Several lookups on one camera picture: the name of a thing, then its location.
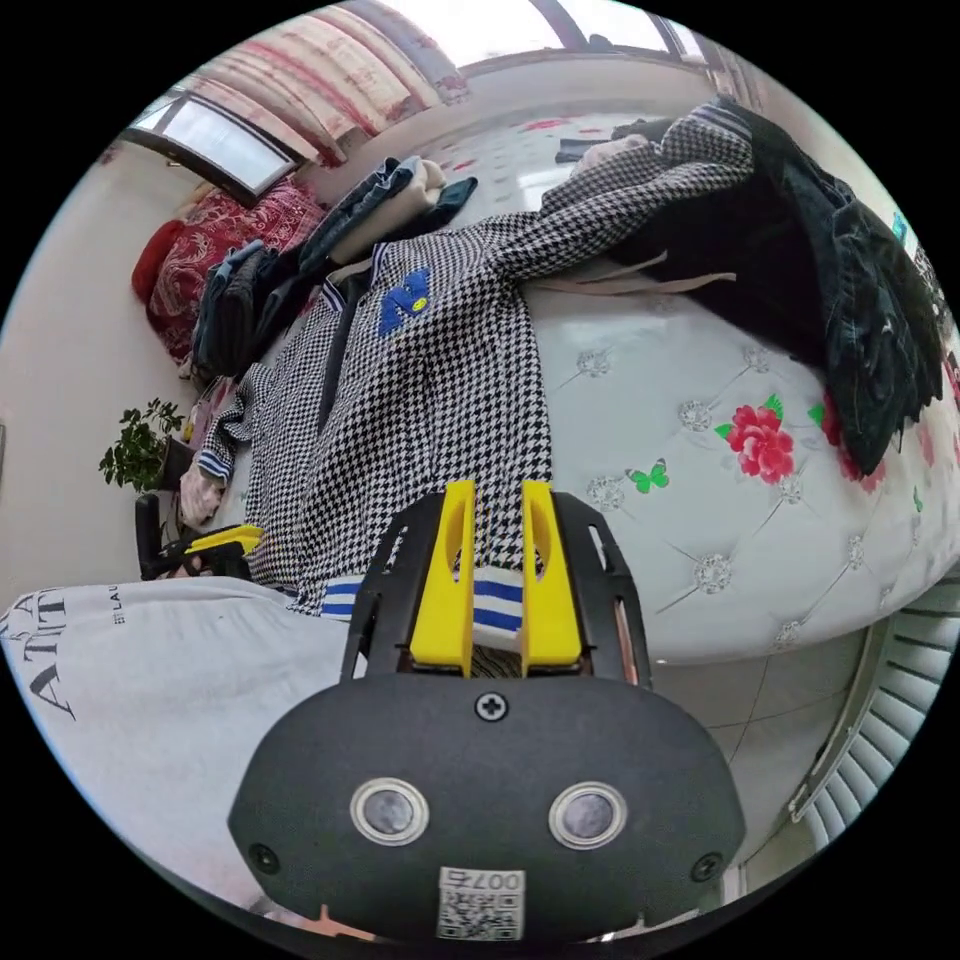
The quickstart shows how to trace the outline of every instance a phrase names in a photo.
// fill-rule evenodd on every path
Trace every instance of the white wall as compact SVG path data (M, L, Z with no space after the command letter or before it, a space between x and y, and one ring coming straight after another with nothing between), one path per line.
M700 72L668 63L615 56L570 56L507 67L469 78L467 103L431 107L363 144L336 170L312 179L317 196L335 203L383 161L402 158L446 134L511 112L544 107L636 110L637 116L679 116L716 93Z
M27 268L0 334L0 610L49 584L138 577L135 497L97 464L125 407L188 398L130 274L197 182L125 145L80 182Z
M857 197L892 228L894 211L903 215L903 210L860 154L819 113L782 84L756 67L747 66L746 71L757 83L763 115L783 127L824 170L845 180ZM913 256L916 247L916 234L909 229L907 252Z

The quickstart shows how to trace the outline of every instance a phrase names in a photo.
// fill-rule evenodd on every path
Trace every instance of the window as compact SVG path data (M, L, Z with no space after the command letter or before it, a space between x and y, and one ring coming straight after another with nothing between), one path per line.
M183 90L150 104L122 139L164 154L247 207L300 162L266 133Z
M704 59L700 41L689 27L685 27L682 23L677 23L675 20L665 20L664 22L669 29L673 31L677 39L677 45L680 47L680 52L684 57L689 57L693 60Z
M415 23L463 67L532 50L560 50L550 24L527 0L381 0Z
M615 47L662 50L667 45L645 10L617 3L616 0L560 0L587 38L596 34Z

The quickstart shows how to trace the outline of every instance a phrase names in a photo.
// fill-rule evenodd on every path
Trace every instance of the red paisley pillow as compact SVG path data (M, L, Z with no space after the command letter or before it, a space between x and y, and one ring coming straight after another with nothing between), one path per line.
M186 224L182 220L169 220L147 241L147 245L140 254L137 265L133 268L131 283L133 292L142 303L147 303L153 294L160 276L160 268L167 255L173 249Z

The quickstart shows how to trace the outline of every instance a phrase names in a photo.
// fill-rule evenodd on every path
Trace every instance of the dark clothing pile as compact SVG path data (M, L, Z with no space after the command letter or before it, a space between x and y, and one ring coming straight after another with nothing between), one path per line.
M942 397L930 291L893 231L847 184L780 127L719 100L750 131L753 174L663 207L610 256L643 263L667 250L648 270L657 280L736 273L735 283L690 296L824 370L844 444L869 475L906 421Z
M259 240L231 251L207 278L193 338L193 367L202 381L239 380L260 360L306 304L314 287L341 264L330 253L354 228L411 182L419 157L387 158L358 183L297 246L279 253ZM437 202L401 223L380 243L422 236L447 226L477 186L475 177L443 188Z

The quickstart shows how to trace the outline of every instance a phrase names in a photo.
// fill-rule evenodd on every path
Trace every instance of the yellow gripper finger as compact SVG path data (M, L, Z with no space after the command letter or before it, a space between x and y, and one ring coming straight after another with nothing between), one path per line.
M197 539L184 550L184 554L199 553L201 550L212 550L215 547L222 547L227 543L239 543L243 548L243 555L246 556L260 543L262 538L263 531L259 527L243 523L236 527L227 527L225 530L215 530L206 537L197 537Z
M447 484L410 641L410 655L416 664L458 667L465 677L470 676L473 657L475 496L472 480Z
M550 484L534 480L523 484L520 640L524 676L538 667L570 667L580 659L580 629Z

